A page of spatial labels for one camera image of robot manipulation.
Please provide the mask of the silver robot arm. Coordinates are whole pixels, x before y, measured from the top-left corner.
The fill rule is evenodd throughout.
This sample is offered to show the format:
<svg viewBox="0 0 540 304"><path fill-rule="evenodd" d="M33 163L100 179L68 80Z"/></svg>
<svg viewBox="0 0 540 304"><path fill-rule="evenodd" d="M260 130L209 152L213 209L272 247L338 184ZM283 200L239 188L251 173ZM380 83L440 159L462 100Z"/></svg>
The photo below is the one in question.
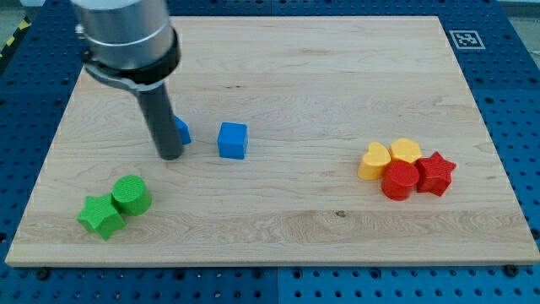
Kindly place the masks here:
<svg viewBox="0 0 540 304"><path fill-rule="evenodd" d="M72 0L76 33L88 48L85 69L102 84L134 95L165 89L181 43L164 0Z"/></svg>

